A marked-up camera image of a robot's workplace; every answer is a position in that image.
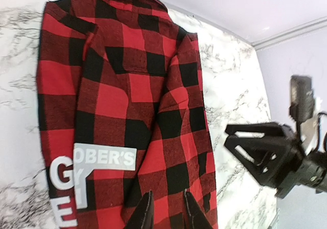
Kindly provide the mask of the red black plaid shirt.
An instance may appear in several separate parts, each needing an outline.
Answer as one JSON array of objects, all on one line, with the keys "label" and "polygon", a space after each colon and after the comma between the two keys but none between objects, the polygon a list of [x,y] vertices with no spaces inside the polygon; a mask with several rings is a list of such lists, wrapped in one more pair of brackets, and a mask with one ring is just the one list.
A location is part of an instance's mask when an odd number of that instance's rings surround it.
[{"label": "red black plaid shirt", "polygon": [[36,82],[59,228],[125,228],[149,191],[153,228],[184,228],[184,190],[218,227],[198,37],[161,1],[47,2]]}]

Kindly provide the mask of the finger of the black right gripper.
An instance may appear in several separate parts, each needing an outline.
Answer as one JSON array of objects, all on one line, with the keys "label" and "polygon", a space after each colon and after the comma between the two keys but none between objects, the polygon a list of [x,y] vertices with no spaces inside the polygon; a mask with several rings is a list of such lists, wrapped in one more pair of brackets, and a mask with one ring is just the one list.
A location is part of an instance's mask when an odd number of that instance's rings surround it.
[{"label": "finger of the black right gripper", "polygon": [[230,135],[224,146],[247,169],[261,186],[276,186],[278,137],[238,137]]},{"label": "finger of the black right gripper", "polygon": [[285,136],[282,125],[277,122],[258,123],[258,124],[228,124],[225,133],[235,135],[236,132],[263,133],[268,136]]}]

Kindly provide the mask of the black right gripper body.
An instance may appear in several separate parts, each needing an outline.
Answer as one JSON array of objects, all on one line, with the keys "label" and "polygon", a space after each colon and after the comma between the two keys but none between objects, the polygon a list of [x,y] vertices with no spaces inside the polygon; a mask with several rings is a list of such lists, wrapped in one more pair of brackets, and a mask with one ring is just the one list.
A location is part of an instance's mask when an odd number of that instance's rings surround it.
[{"label": "black right gripper body", "polygon": [[295,186],[306,186],[316,193],[326,192],[326,153],[306,155],[301,141],[288,125],[280,125],[284,136],[275,141],[271,156],[263,166],[258,183],[276,189],[277,198],[285,198]]}]

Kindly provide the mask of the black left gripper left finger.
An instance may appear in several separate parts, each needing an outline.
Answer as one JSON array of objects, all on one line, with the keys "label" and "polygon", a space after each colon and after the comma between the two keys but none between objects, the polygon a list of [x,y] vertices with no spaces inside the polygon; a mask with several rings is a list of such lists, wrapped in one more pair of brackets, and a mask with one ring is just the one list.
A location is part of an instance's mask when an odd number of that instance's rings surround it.
[{"label": "black left gripper left finger", "polygon": [[153,229],[154,226],[154,199],[153,192],[143,195],[125,229]]}]

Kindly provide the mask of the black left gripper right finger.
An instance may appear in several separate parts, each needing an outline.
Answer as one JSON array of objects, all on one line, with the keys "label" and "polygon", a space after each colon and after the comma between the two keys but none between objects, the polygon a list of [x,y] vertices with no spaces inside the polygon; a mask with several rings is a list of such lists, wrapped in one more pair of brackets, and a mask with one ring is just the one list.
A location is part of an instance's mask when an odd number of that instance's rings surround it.
[{"label": "black left gripper right finger", "polygon": [[183,192],[183,219],[186,229],[213,229],[191,192]]}]

